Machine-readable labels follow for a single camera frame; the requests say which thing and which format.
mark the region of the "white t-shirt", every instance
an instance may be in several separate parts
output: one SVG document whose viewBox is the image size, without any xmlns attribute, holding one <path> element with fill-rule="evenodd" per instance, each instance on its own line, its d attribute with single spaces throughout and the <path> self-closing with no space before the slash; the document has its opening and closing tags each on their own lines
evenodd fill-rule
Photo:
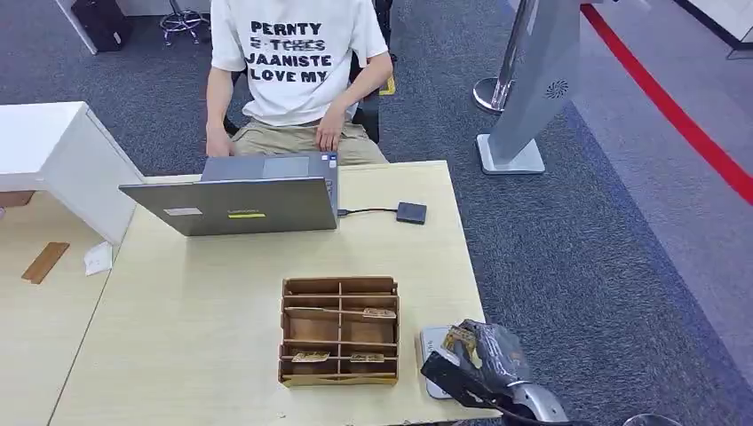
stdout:
<svg viewBox="0 0 753 426">
<path fill-rule="evenodd" d="M 212 0 L 212 66 L 248 66 L 244 114 L 273 126 L 319 120 L 347 89 L 353 52 L 365 67 L 387 51 L 376 15 L 371 0 Z"/>
</svg>

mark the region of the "wooden organizer box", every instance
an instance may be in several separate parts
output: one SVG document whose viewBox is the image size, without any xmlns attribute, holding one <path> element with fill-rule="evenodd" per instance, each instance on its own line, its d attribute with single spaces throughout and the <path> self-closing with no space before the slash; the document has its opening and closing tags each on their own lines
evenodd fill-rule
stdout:
<svg viewBox="0 0 753 426">
<path fill-rule="evenodd" d="M 285 280 L 281 326 L 285 386 L 398 381 L 400 299 L 391 277 Z"/>
</svg>

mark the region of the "person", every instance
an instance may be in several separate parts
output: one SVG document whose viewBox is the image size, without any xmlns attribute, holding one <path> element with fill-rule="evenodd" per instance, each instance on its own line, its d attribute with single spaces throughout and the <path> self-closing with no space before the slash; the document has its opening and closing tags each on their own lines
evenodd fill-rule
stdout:
<svg viewBox="0 0 753 426">
<path fill-rule="evenodd" d="M 340 164 L 387 162 L 362 126 L 359 100 L 392 75 L 371 0 L 212 0 L 207 155 L 337 151 Z M 363 68 L 349 85 L 352 52 Z M 250 122 L 223 121 L 231 72 L 248 68 Z"/>
</svg>

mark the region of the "white paper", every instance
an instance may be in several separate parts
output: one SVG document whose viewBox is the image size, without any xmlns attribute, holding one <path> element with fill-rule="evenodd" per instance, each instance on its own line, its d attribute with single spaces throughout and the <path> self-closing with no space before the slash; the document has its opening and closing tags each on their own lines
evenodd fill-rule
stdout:
<svg viewBox="0 0 753 426">
<path fill-rule="evenodd" d="M 170 216 L 196 216 L 201 215 L 202 211 L 196 207 L 184 207 L 182 209 L 165 209 L 165 213 Z"/>
<path fill-rule="evenodd" d="M 83 256 L 86 276 L 113 269 L 113 246 L 105 241 L 92 247 Z"/>
</svg>

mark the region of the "laptop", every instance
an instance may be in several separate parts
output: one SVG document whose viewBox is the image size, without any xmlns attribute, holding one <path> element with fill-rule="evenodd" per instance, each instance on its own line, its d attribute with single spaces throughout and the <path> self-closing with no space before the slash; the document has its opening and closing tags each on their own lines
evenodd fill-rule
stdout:
<svg viewBox="0 0 753 426">
<path fill-rule="evenodd" d="M 337 228 L 337 154 L 210 157 L 198 182 L 121 185 L 186 236 Z"/>
</svg>

